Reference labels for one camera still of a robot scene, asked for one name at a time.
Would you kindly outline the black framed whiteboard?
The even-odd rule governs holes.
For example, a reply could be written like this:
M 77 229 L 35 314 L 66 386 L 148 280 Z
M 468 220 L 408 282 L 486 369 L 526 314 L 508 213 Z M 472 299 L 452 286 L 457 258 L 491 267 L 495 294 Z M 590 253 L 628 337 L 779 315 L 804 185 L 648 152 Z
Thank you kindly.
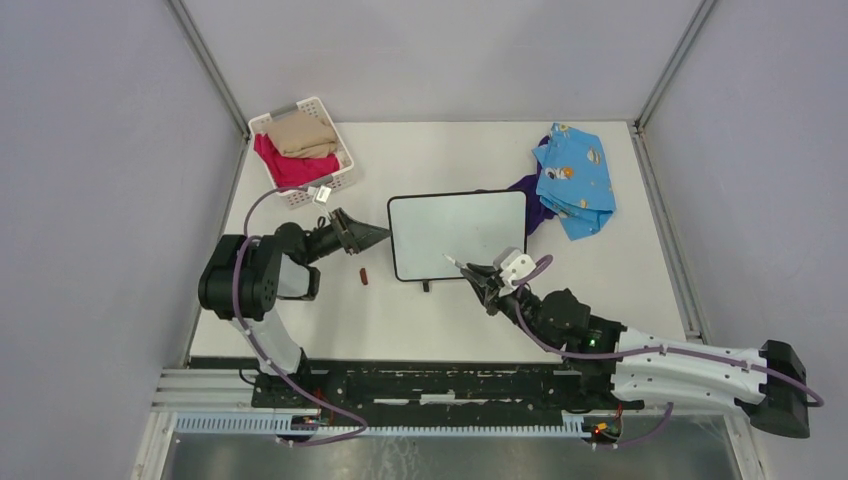
M 444 257 L 493 265 L 506 248 L 527 249 L 526 196 L 493 190 L 394 196 L 387 202 L 395 278 L 432 282 L 461 277 Z

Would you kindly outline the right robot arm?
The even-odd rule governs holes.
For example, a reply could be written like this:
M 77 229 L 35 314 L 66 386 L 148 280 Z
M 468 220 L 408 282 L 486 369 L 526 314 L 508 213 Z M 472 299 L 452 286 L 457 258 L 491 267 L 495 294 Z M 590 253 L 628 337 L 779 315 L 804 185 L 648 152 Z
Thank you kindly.
M 766 433 L 806 439 L 809 411 L 824 405 L 807 383 L 792 346 L 769 340 L 734 349 L 677 342 L 592 313 L 570 289 L 540 298 L 530 287 L 552 263 L 520 255 L 515 264 L 456 262 L 490 316 L 502 314 L 541 350 L 581 375 L 580 400 L 602 408 L 620 403 L 702 404 L 739 412 Z

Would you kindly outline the white red whiteboard marker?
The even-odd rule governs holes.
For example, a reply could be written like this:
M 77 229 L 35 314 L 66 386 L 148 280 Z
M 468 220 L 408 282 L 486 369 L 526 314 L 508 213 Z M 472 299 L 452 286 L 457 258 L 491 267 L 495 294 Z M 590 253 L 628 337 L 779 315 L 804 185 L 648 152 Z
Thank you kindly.
M 455 259 L 454 257 L 448 255 L 448 254 L 444 254 L 443 257 L 449 263 L 451 263 L 453 266 L 455 266 L 458 270 L 460 270 L 460 271 L 468 271 L 469 270 L 468 265 L 466 263 L 461 262 L 461 261 Z

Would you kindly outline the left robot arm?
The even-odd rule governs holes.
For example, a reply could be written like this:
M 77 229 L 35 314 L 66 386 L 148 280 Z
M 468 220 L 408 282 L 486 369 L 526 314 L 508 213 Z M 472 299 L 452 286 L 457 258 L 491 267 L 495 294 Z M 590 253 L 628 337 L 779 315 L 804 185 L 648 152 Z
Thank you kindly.
M 302 407 L 313 397 L 314 381 L 300 372 L 306 354 L 283 325 L 276 303 L 314 300 L 321 283 L 315 262 L 339 251 L 357 255 L 390 237 L 389 229 L 355 220 L 341 208 L 311 230 L 287 222 L 271 235 L 224 235 L 200 276 L 199 303 L 237 329 L 261 372 L 280 376 L 278 397 Z

